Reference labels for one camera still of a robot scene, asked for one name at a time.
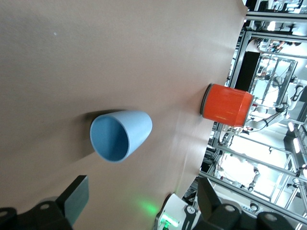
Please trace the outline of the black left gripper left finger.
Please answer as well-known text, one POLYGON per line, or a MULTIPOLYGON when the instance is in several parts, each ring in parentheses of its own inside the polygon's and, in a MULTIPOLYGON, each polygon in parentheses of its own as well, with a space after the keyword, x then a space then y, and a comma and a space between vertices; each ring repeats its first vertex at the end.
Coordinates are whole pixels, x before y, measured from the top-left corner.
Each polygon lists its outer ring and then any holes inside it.
POLYGON ((89 200, 89 180, 79 175, 56 198, 47 198, 18 214, 13 207, 0 209, 2 230, 71 230, 89 200))

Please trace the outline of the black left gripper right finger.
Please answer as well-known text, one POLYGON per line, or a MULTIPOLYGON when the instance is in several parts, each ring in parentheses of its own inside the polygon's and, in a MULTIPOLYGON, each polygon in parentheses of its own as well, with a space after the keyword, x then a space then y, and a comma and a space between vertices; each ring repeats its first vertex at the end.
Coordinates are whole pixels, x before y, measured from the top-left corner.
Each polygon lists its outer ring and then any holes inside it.
POLYGON ((207 178, 198 180, 198 201, 202 219, 195 230, 292 230, 283 216, 261 212, 256 217, 236 205, 222 203, 207 178))

